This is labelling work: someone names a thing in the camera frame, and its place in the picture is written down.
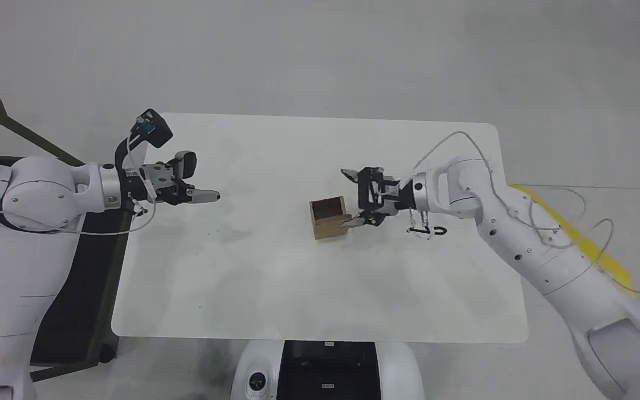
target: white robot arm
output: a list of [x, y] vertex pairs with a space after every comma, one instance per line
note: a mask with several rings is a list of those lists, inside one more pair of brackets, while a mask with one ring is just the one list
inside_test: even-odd
[[[358, 184], [363, 210], [350, 225], [377, 226], [403, 209], [475, 219], [489, 247], [564, 319], [578, 358], [598, 389], [611, 400], [640, 399], [640, 307], [593, 268], [540, 205], [517, 189], [496, 186], [489, 171], [486, 160], [477, 156], [457, 157], [442, 168], [413, 175], [406, 184], [385, 176], [381, 168], [342, 170]], [[440, 200], [438, 178], [443, 174], [449, 205]]]
[[164, 119], [147, 110], [118, 146], [115, 165], [70, 167], [27, 157], [0, 166], [0, 400], [35, 398], [29, 361], [36, 334], [69, 275], [87, 212], [126, 207], [128, 199], [177, 205], [220, 198], [183, 181], [195, 171], [193, 152], [122, 168], [129, 148], [144, 141], [160, 147], [172, 136]]

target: white table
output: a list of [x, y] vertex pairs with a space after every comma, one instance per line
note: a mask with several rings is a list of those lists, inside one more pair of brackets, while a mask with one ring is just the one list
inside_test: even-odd
[[[520, 277], [475, 223], [432, 216], [449, 232], [406, 234], [408, 215], [315, 241], [309, 201], [345, 197], [340, 168], [406, 174], [455, 130], [472, 135], [504, 182], [488, 124], [163, 114], [174, 138], [146, 162], [197, 152], [190, 182], [217, 203], [158, 206], [131, 234], [112, 327], [120, 336], [519, 343], [528, 327]], [[427, 164], [473, 154], [462, 137]]]

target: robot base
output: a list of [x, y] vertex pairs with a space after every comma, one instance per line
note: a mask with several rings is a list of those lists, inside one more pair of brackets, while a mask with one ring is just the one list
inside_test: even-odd
[[231, 400], [424, 400], [405, 343], [252, 340], [242, 353]]

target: white cable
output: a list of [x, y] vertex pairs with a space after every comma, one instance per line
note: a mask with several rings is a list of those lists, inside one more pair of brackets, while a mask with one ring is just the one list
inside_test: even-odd
[[[515, 219], [516, 221], [519, 221], [520, 223], [526, 225], [527, 227], [534, 229], [536, 232], [538, 231], [552, 231], [552, 230], [557, 230], [559, 227], [554, 226], [554, 227], [550, 227], [550, 228], [546, 228], [546, 227], [539, 227], [536, 225], [532, 225], [529, 224], [526, 221], [523, 221], [522, 219], [518, 218], [517, 215], [512, 215], [511, 213], [511, 208], [507, 205], [507, 203], [502, 199], [502, 197], [500, 197], [500, 195], [498, 194], [498, 192], [496, 191], [496, 186], [495, 186], [495, 182], [493, 181], [493, 172], [491, 171], [491, 167], [489, 166], [489, 161], [487, 161], [487, 157], [485, 157], [484, 153], [482, 152], [482, 150], [480, 150], [480, 146], [478, 146], [478, 144], [475, 142], [475, 140], [473, 140], [471, 138], [471, 136], [469, 136], [469, 134], [467, 132], [464, 131], [455, 131], [453, 133], [448, 134], [444, 139], [442, 139], [441, 141], [439, 141], [434, 147], [431, 148], [431, 150], [429, 150], [417, 163], [416, 165], [413, 167], [413, 169], [411, 170], [411, 176], [413, 176], [413, 173], [415, 172], [415, 170], [431, 155], [433, 154], [433, 152], [440, 147], [442, 144], [444, 144], [447, 140], [449, 140], [451, 137], [456, 136], [456, 135], [463, 135], [464, 137], [466, 137], [471, 144], [473, 145], [473, 147], [476, 148], [476, 151], [478, 152], [478, 154], [480, 154], [480, 157], [482, 158], [482, 161], [484, 163], [484, 166], [487, 168], [487, 172], [489, 173], [489, 182], [491, 184], [491, 191], [493, 192], [493, 194], [496, 196], [496, 198], [498, 199], [498, 201], [500, 201], [500, 204], [502, 205], [502, 207], [505, 209], [505, 211], [507, 211], [507, 215], [509, 215], [509, 217]], [[553, 247], [553, 248], [562, 248], [562, 246], [555, 246], [553, 244], [549, 244], [549, 243], [545, 243], [546, 245]]]
[[[491, 171], [491, 168], [489, 167], [489, 162], [487, 161], [487, 158], [484, 156], [484, 153], [482, 152], [482, 150], [480, 150], [480, 147], [478, 146], [478, 144], [471, 138], [471, 136], [469, 136], [468, 133], [463, 132], [463, 131], [456, 131], [453, 132], [449, 135], [447, 135], [444, 139], [442, 139], [441, 141], [439, 141], [431, 150], [429, 150], [417, 163], [416, 165], [413, 167], [413, 169], [411, 170], [411, 175], [410, 177], [403, 183], [403, 186], [411, 179], [411, 176], [413, 176], [413, 173], [415, 172], [415, 170], [438, 148], [440, 147], [443, 143], [445, 143], [447, 140], [449, 140], [451, 137], [455, 136], [455, 135], [463, 135], [465, 136], [470, 142], [471, 144], [473, 144], [473, 147], [476, 148], [476, 150], [478, 151], [478, 154], [480, 154], [480, 157], [482, 158], [482, 161], [484, 162], [485, 167], [487, 168], [487, 172], [489, 173], [489, 181], [491, 183], [491, 190], [493, 192], [493, 194], [496, 196], [496, 198], [500, 201], [500, 203], [502, 204], [502, 206], [504, 207], [504, 209], [507, 211], [507, 215], [509, 215], [511, 218], [514, 218], [515, 220], [519, 221], [520, 223], [522, 223], [523, 225], [526, 225], [527, 227], [533, 229], [536, 231], [536, 233], [538, 234], [538, 236], [540, 237], [540, 239], [542, 240], [542, 235], [540, 234], [540, 231], [543, 230], [556, 230], [559, 229], [559, 227], [552, 227], [552, 228], [541, 228], [536, 226], [535, 224], [529, 224], [525, 221], [522, 221], [520, 218], [518, 218], [517, 216], [512, 216], [510, 211], [509, 206], [506, 204], [506, 202], [502, 199], [502, 197], [500, 197], [500, 195], [497, 193], [496, 188], [495, 188], [495, 183], [493, 181], [493, 173]], [[582, 216], [586, 213], [587, 211], [587, 202], [585, 200], [585, 198], [579, 194], [578, 192], [569, 189], [569, 188], [563, 188], [563, 187], [558, 187], [559, 189], [563, 189], [563, 190], [567, 190], [569, 192], [574, 193], [575, 195], [577, 195], [578, 197], [580, 197], [580, 199], [582, 200], [583, 203], [583, 209], [582, 209], [582, 213], [580, 214], [580, 216], [578, 217], [579, 221]], [[531, 199], [531, 203], [530, 203], [530, 209], [529, 209], [529, 217], [531, 218], [531, 222], [533, 223], [533, 218], [532, 218], [532, 211], [531, 209], [533, 208], [533, 199]], [[595, 229], [596, 227], [598, 227], [599, 225], [601, 225], [604, 222], [608, 222], [611, 226], [611, 230], [609, 232], [609, 236], [607, 238], [607, 241], [604, 243], [604, 245], [602, 246], [602, 248], [600, 249], [600, 251], [598, 252], [598, 255], [596, 256], [596, 258], [592, 261], [591, 265], [589, 266], [589, 268], [591, 268], [591, 266], [598, 265], [598, 268], [605, 273], [609, 279], [611, 279], [615, 284], [617, 284], [618, 286], [622, 287], [625, 290], [628, 290], [630, 292], [636, 293], [636, 294], [640, 294], [640, 290], [634, 290], [626, 285], [624, 285], [623, 283], [619, 282], [615, 277], [613, 277], [611, 274], [609, 274], [608, 271], [606, 271], [604, 268], [602, 268], [598, 262], [600, 261], [600, 258], [602, 258], [602, 255], [605, 253], [605, 251], [607, 250], [607, 248], [609, 247], [609, 244], [611, 243], [611, 240], [613, 239], [613, 235], [615, 232], [615, 224], [613, 222], [613, 220], [611, 218], [603, 218], [600, 221], [598, 221], [595, 225], [593, 225], [588, 232], [590, 232], [591, 230]], [[573, 245], [576, 244], [576, 242], [573, 242], [569, 245], [566, 246], [556, 246], [550, 243], [546, 243], [543, 241], [543, 243], [549, 247], [552, 248], [557, 248], [557, 249], [566, 249], [568, 247], [571, 247]]]
[[[140, 167], [138, 166], [138, 164], [136, 163], [136, 161], [133, 159], [133, 156], [131, 155], [131, 135], [127, 135], [127, 157], [129, 158], [129, 161], [131, 162], [131, 164], [133, 165], [133, 167], [135, 168], [135, 171], [138, 175], [138, 177], [140, 178], [140, 180], [142, 181], [142, 184], [145, 185], [144, 179], [142, 178], [142, 175], [140, 175]], [[64, 230], [64, 229], [59, 229], [55, 226], [49, 226], [47, 224], [43, 224], [40, 221], [36, 221], [34, 219], [19, 215], [19, 214], [15, 214], [15, 213], [8, 213], [8, 212], [3, 212], [0, 211], [0, 214], [11, 214], [11, 215], [15, 215], [17, 217], [20, 218], [25, 218], [28, 219], [29, 221], [38, 223], [40, 225], [44, 225], [47, 226], [49, 228], [51, 228], [52, 230], [55, 231], [55, 233], [70, 233], [70, 234], [74, 234], [74, 235], [85, 235], [85, 236], [119, 236], [119, 235], [127, 235], [129, 233], [132, 232], [137, 232], [143, 228], [145, 228], [147, 225], [149, 225], [151, 223], [151, 221], [153, 221], [153, 218], [156, 216], [156, 209], [157, 209], [157, 203], [156, 203], [156, 199], [155, 197], [149, 195], [149, 197], [151, 197], [151, 204], [153, 205], [153, 210], [151, 211], [151, 216], [149, 217], [149, 219], [147, 221], [145, 221], [144, 224], [133, 228], [133, 229], [129, 229], [127, 231], [121, 231], [121, 232], [107, 232], [107, 233], [98, 233], [98, 232], [84, 232], [84, 231], [68, 231], [68, 230]]]

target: small cardboard box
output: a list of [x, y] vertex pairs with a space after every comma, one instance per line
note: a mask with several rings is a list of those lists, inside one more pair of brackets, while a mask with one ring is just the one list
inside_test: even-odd
[[309, 208], [316, 240], [345, 235], [349, 231], [342, 226], [351, 219], [351, 214], [346, 214], [342, 196], [310, 201]]

